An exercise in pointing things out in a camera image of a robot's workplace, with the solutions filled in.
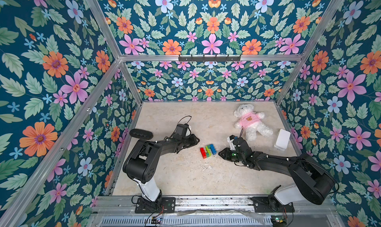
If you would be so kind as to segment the red lego brick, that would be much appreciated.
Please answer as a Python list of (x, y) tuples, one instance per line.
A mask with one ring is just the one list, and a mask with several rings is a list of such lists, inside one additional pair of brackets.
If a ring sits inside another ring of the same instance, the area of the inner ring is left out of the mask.
[(205, 152), (205, 149), (204, 148), (200, 148), (200, 152), (201, 152), (201, 155), (204, 159), (207, 158), (207, 155), (206, 155), (206, 152)]

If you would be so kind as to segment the blue lego brick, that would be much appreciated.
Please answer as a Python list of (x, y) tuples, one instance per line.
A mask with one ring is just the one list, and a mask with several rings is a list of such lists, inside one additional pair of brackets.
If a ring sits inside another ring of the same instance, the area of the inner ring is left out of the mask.
[(215, 147), (214, 147), (213, 144), (210, 144), (210, 145), (209, 145), (209, 148), (210, 148), (210, 150), (211, 150), (211, 152), (212, 152), (213, 155), (216, 155), (216, 154), (217, 154), (217, 151), (216, 151), (216, 149), (215, 149)]

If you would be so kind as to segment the lime green lego brick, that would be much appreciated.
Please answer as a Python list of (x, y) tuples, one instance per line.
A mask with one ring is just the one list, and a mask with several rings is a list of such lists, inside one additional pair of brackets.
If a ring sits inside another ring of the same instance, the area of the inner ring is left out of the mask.
[(206, 147), (205, 147), (205, 152), (206, 152), (206, 156), (207, 156), (207, 157), (212, 156), (212, 152), (211, 152), (211, 149), (209, 148), (209, 146), (206, 146)]

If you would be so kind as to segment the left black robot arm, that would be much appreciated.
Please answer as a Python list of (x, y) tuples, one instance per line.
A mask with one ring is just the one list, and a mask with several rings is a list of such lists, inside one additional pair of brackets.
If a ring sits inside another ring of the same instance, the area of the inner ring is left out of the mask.
[(138, 184), (144, 200), (159, 202), (162, 191), (154, 180), (154, 174), (160, 157), (194, 147), (200, 139), (191, 132), (187, 123), (177, 124), (174, 132), (163, 140), (154, 141), (153, 133), (142, 129), (131, 130), (130, 136), (138, 141), (123, 164), (123, 172)]

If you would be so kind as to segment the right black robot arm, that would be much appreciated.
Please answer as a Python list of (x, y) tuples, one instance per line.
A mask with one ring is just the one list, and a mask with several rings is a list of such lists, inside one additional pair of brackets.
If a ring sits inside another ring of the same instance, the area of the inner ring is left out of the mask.
[(226, 161), (257, 171), (272, 171), (289, 176), (294, 183), (273, 189), (268, 196), (271, 204), (288, 205), (307, 200), (321, 205), (336, 184), (335, 179), (311, 156), (273, 156), (252, 151), (242, 137), (234, 135), (228, 138), (229, 147), (218, 155)]

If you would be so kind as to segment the white teddy bear pink shirt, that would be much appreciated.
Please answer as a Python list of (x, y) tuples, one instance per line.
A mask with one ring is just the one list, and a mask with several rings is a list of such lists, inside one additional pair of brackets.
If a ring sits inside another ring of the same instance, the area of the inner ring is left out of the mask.
[(263, 123), (265, 113), (255, 112), (252, 104), (240, 105), (233, 115), (238, 119), (234, 127), (244, 130), (247, 141), (255, 141), (257, 133), (264, 137), (273, 135), (273, 130)]

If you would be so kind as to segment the black oval case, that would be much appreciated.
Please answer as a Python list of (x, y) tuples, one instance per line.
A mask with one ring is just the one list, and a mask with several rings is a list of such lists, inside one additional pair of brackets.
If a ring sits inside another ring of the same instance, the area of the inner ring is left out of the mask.
[(153, 133), (143, 129), (132, 129), (129, 131), (129, 135), (133, 138), (151, 140), (153, 138)]

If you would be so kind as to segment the white rectangular box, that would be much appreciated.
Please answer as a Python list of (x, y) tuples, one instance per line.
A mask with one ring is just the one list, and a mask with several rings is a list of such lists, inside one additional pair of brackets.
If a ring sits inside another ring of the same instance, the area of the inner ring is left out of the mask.
[(284, 129), (280, 129), (274, 147), (278, 150), (285, 151), (288, 147), (288, 143), (291, 137), (291, 133)]

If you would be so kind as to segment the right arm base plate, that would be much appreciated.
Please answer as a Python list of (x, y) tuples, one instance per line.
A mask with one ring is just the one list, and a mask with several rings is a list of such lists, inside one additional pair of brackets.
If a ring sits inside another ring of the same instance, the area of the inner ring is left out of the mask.
[(293, 203), (283, 205), (275, 197), (275, 192), (281, 185), (274, 188), (268, 196), (253, 196), (250, 198), (253, 201), (256, 213), (293, 213), (295, 208)]

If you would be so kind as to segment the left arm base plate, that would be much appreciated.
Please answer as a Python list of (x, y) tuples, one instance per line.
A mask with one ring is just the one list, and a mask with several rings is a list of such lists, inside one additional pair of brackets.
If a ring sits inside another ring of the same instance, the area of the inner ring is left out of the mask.
[(161, 197), (156, 202), (151, 202), (143, 197), (138, 198), (135, 208), (136, 214), (151, 213), (174, 213), (176, 207), (176, 198)]

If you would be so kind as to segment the black hook rail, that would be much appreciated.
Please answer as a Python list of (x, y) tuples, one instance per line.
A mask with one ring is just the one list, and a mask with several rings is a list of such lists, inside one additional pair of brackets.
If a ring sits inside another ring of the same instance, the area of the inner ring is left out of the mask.
[(238, 62), (241, 60), (240, 55), (179, 55), (179, 62)]

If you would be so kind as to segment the aluminium front rail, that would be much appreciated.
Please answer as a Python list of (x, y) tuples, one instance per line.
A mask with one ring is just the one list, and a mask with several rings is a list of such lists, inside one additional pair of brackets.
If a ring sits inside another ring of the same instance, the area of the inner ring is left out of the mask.
[(171, 196), (165, 210), (136, 213), (135, 196), (106, 196), (90, 215), (89, 227), (343, 227), (330, 200), (289, 203), (274, 211), (264, 195)]

